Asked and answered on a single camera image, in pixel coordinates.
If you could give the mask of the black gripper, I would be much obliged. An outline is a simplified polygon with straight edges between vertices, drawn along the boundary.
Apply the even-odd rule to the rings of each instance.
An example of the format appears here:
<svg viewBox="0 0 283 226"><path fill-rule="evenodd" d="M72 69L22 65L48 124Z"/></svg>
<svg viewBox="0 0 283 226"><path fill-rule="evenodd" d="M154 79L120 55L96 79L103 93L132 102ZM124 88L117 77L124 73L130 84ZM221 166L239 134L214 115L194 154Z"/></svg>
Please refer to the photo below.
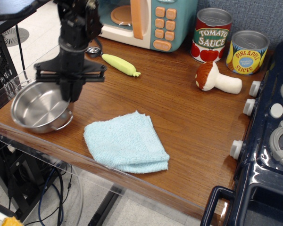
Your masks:
<svg viewBox="0 0 283 226"><path fill-rule="evenodd" d="M63 100L76 102L86 82L105 80L104 72L107 67L86 60L87 48L87 46L79 49L60 46L55 58L34 65L36 81L59 83Z"/></svg>

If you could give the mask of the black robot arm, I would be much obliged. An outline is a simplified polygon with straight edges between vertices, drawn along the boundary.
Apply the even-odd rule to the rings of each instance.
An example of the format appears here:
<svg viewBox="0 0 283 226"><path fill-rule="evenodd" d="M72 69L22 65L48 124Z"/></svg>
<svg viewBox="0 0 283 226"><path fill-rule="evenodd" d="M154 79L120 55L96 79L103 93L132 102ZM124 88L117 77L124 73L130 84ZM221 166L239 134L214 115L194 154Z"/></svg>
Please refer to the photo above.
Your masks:
<svg viewBox="0 0 283 226"><path fill-rule="evenodd" d="M58 39L59 54L36 63L37 82L59 85L62 98L75 102L86 82L103 82L105 65L88 61L85 57L89 43L101 34L103 27L98 14L97 0L57 0L61 28Z"/></svg>

